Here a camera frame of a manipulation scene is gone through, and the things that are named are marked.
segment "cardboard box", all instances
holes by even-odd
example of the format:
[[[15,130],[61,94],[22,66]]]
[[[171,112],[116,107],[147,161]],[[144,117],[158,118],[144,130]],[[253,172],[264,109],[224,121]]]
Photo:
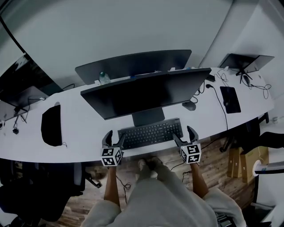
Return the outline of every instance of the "cardboard box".
[[[230,149],[227,176],[233,177],[233,167],[234,167],[234,149]]]
[[[252,169],[257,160],[260,160],[262,164],[269,163],[267,147],[257,147],[247,153],[241,154],[241,170],[243,182],[249,183],[252,179],[254,179]]]
[[[241,158],[240,154],[244,151],[241,147],[239,148],[232,148],[234,152],[234,163],[233,163],[233,177],[241,177]]]

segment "black keyboard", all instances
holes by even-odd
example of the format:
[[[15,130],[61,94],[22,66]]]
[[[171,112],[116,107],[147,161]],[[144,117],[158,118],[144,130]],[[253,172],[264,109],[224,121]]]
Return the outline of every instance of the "black keyboard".
[[[123,150],[144,147],[152,144],[173,140],[173,133],[183,137],[179,118],[157,122],[151,125],[122,129],[118,131],[119,138],[125,133]]]

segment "cable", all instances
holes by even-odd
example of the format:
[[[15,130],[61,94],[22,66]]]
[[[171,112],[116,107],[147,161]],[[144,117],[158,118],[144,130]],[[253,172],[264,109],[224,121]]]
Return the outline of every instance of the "cable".
[[[264,162],[263,158],[261,158],[261,153],[260,153],[259,147],[258,147],[258,152],[259,152],[259,158]]]
[[[204,148],[206,148],[206,147],[208,147],[210,144],[212,144],[212,143],[214,143],[215,141],[220,140],[220,139],[221,139],[221,137],[219,137],[219,138],[213,140],[212,142],[210,142],[209,144],[207,144],[205,147],[202,147],[201,150],[204,149]]]
[[[170,169],[170,171],[172,171],[172,170],[173,170],[173,168],[176,168],[177,166],[182,165],[182,164],[184,164],[184,163],[185,163],[185,161],[183,161],[183,163],[180,163],[180,164],[178,164],[178,165],[176,165],[176,166],[172,167],[172,168]]]
[[[194,104],[198,103],[198,99],[196,98],[196,96],[200,95],[200,94],[203,94],[204,93],[204,90],[205,90],[205,82],[203,82],[203,91],[201,92],[200,91],[200,88],[197,90],[198,91],[198,94],[194,94],[192,98],[195,98],[196,99],[196,102],[193,102]]]
[[[46,100],[46,98],[45,99],[41,99],[41,98],[30,98],[30,97],[28,97],[28,111],[27,111],[27,115],[26,115],[25,118],[21,115],[21,120],[26,122],[26,123],[27,123],[28,112],[30,111],[30,108],[31,108],[30,100],[43,100],[44,101],[44,100]]]
[[[211,84],[206,84],[206,87],[207,87],[207,88],[212,87],[212,88],[214,89],[215,94],[216,94],[216,97],[217,97],[217,99],[218,99],[218,101],[219,101],[219,103],[220,103],[220,106],[221,106],[221,108],[222,108],[222,110],[223,110],[223,112],[224,112],[225,119],[226,119],[226,125],[227,125],[227,131],[228,131],[227,115],[226,115],[226,113],[225,113],[225,111],[224,111],[224,109],[223,109],[223,106],[222,106],[222,104],[221,104],[221,102],[220,102],[220,99],[218,98],[217,91],[216,91],[215,87],[213,87]]]
[[[63,142],[62,145],[66,146],[66,148],[67,148],[67,143],[66,143],[66,142]]]
[[[72,86],[73,85],[73,88],[75,88],[75,84],[74,83],[72,83],[72,84],[69,84],[68,86],[66,86],[66,87],[64,87],[64,88],[62,88],[62,90],[64,90],[65,88],[67,88],[67,87],[70,87],[70,86]]]
[[[255,86],[255,85],[251,84],[251,85],[249,86],[249,85],[245,84],[245,82],[244,82],[244,77],[243,77],[241,80],[242,80],[243,84],[246,85],[247,87],[249,87],[250,89],[252,89],[253,87],[256,87],[256,88],[258,88],[258,89],[263,90],[263,97],[264,97],[265,99],[268,99],[268,97],[269,97],[269,92],[268,92],[268,90],[272,87],[271,84],[266,84],[265,86]]]
[[[194,104],[198,103],[198,99],[197,99],[195,96],[193,96],[193,98],[196,99],[196,102],[193,102],[193,103],[194,103]]]
[[[185,174],[187,174],[187,173],[192,173],[192,172],[191,171],[183,172],[182,173],[182,180],[181,180],[182,182],[183,182],[183,178],[185,177]]]
[[[131,189],[131,184],[130,183],[123,184],[123,182],[121,181],[121,179],[118,178],[118,176],[116,176],[116,178],[120,181],[120,183],[123,186],[124,196],[125,196],[125,203],[127,204],[126,190],[130,190]]]
[[[234,72],[239,72],[237,70],[233,70],[233,69],[228,69],[228,70],[225,70],[225,69],[220,69],[217,74],[214,74],[214,76],[217,76],[218,78],[220,78],[223,82],[223,84],[225,85],[225,87],[229,87],[229,85],[227,84],[227,82],[229,82],[229,80],[227,79],[227,76],[225,73],[222,73],[222,75],[219,74],[220,71],[225,71],[225,72],[228,72],[229,70],[231,71],[234,71]]]
[[[18,43],[18,41],[15,39],[15,37],[13,36],[13,34],[10,32],[10,30],[8,29],[7,25],[5,24],[5,22],[3,21],[2,17],[0,16],[0,22],[3,26],[3,28],[6,30],[6,32],[8,33],[8,35],[11,37],[11,39],[14,41],[14,43],[17,45],[17,47],[22,51],[23,54],[26,54],[26,51],[21,47],[21,45]]]
[[[204,93],[204,90],[205,90],[205,81],[203,82],[203,91],[201,92],[201,91],[200,91],[200,88],[198,89],[199,94],[203,94],[203,93]]]

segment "sneaker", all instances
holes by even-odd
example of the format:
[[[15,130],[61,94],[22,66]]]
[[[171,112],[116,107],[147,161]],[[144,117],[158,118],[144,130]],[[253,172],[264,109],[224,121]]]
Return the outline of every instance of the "sneaker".
[[[154,170],[157,165],[163,165],[163,162],[157,156],[151,157],[148,160],[148,166],[151,170]]]
[[[138,161],[138,167],[140,168],[140,171],[143,169],[143,167],[144,167],[145,165],[147,165],[145,159],[140,159],[140,160]]]

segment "mouse pad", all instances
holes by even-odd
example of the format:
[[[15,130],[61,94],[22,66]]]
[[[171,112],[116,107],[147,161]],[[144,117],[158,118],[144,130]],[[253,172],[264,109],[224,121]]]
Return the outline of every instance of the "mouse pad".
[[[227,114],[240,113],[241,107],[234,87],[220,87]]]
[[[49,108],[43,113],[41,135],[43,141],[50,146],[62,145],[60,105]]]

